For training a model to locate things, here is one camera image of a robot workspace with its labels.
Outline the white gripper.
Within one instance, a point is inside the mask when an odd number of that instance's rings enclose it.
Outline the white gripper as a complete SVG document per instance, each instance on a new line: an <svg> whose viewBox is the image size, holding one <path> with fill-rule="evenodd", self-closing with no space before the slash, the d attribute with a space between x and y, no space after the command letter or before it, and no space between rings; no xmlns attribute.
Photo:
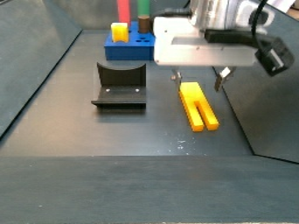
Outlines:
<svg viewBox="0 0 299 224"><path fill-rule="evenodd" d="M153 61L160 66L216 66L214 91L233 75L234 67L256 62L252 35L264 34L274 13L254 0L190 0L184 10L166 9L153 18ZM182 74L172 68L180 88Z"/></svg>

